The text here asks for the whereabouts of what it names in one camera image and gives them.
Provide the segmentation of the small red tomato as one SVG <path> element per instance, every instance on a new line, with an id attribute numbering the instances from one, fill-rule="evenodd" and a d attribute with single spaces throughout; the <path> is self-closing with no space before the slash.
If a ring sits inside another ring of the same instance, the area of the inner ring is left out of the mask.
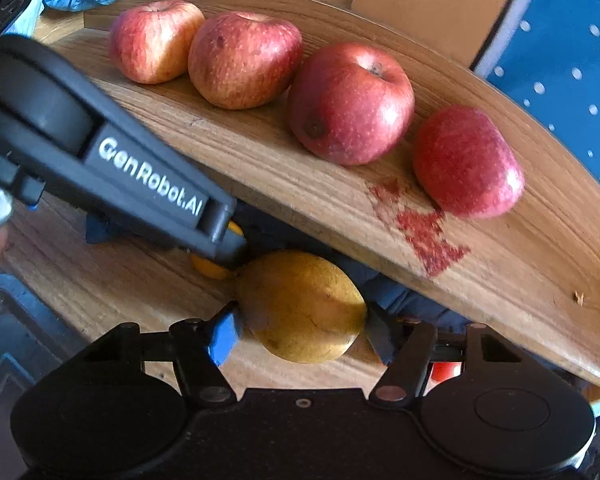
<path id="1" fill-rule="evenodd" d="M 462 372 L 461 362 L 434 362 L 431 367 L 430 379 L 436 384 L 460 376 Z"/>

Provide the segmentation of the small orange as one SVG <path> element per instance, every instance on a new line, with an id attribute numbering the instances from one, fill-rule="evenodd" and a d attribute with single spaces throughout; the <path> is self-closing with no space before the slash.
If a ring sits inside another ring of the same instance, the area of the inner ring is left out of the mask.
<path id="1" fill-rule="evenodd" d="M 242 232 L 242 228 L 234 221 L 231 221 L 228 224 L 227 229 L 231 233 L 237 235 L 241 240 L 244 239 L 244 232 Z M 212 280 L 227 281 L 231 280 L 236 275 L 235 271 L 227 269 L 225 266 L 220 266 L 209 259 L 199 257 L 192 252 L 189 254 L 189 260 L 195 270 L 197 270 L 206 278 L 211 278 Z"/>

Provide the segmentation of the dark blue padded jacket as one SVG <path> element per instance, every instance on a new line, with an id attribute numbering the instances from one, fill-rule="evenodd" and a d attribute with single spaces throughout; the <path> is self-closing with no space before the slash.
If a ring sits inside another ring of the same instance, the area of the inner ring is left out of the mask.
<path id="1" fill-rule="evenodd" d="M 232 220 L 242 228 L 246 238 L 246 247 L 239 255 L 240 263 L 248 263 L 280 250 L 307 252 L 338 266 L 355 284 L 365 300 L 377 302 L 397 318 L 418 318 L 439 330 L 454 334 L 464 334 L 466 326 L 470 323 L 468 318 L 242 200 L 238 200 Z"/>

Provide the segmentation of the leftmost pale red apple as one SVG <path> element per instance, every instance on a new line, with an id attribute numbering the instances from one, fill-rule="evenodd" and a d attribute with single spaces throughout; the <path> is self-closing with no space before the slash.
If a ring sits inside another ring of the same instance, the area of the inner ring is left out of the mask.
<path id="1" fill-rule="evenodd" d="M 138 84 L 170 81 L 187 72 L 190 46 L 205 20 L 198 6 L 184 0 L 134 6 L 110 27 L 110 60 Z"/>

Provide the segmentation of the curved wooden shelf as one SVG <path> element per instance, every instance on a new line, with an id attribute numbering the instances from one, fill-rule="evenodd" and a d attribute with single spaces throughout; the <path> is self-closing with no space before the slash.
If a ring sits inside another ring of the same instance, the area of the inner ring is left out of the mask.
<path id="1" fill-rule="evenodd" d="M 411 79 L 418 118 L 462 103 L 496 123 L 524 167 L 524 196 L 495 219 L 440 219 L 439 243 L 465 247 L 466 254 L 429 276 L 372 192 L 394 183 L 398 211 L 431 210 L 413 177 L 411 144 L 373 164 L 343 168 L 315 157 L 288 133 L 283 102 L 228 112 L 211 106 L 185 78 L 132 84 L 109 61 L 108 30 L 119 13 L 151 1 L 119 0 L 83 13 L 48 10 L 34 36 L 230 194 L 600 386 L 600 185 L 522 108 L 463 66 L 336 6 L 187 0 L 207 15 L 248 10 L 283 18 L 298 26 L 310 52 L 339 41 L 374 44 Z"/>

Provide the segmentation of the metal tray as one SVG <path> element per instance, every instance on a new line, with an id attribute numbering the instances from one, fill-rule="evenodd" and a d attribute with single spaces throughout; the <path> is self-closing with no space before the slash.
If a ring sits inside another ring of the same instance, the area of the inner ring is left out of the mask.
<path id="1" fill-rule="evenodd" d="M 10 431 L 19 397 L 87 340 L 10 274 L 0 274 L 0 479 L 26 472 Z"/>

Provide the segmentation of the rightmost red apple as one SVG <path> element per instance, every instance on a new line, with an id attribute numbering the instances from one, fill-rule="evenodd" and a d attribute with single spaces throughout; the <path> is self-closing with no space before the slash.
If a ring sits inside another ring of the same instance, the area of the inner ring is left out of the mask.
<path id="1" fill-rule="evenodd" d="M 498 217 L 524 192 L 524 172 L 501 131 L 471 106 L 445 107 L 422 123 L 413 167 L 434 202 L 460 218 Z"/>

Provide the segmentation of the blue polka dot cloth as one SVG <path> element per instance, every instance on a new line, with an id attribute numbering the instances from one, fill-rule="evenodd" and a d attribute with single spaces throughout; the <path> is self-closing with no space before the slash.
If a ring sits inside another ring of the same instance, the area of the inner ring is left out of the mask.
<path id="1" fill-rule="evenodd" d="M 470 68 L 600 184 L 600 0 L 507 0 Z"/>

